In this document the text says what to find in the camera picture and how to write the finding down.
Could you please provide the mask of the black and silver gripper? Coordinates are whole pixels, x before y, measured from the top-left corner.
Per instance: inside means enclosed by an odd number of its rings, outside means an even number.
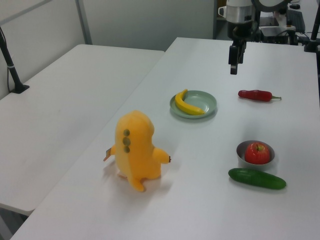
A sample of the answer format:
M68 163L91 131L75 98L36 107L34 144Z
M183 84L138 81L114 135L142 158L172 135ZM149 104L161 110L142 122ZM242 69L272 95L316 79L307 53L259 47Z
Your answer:
M233 41L229 47L230 74L238 73L244 60L244 48L253 34L253 6L226 6L227 36Z

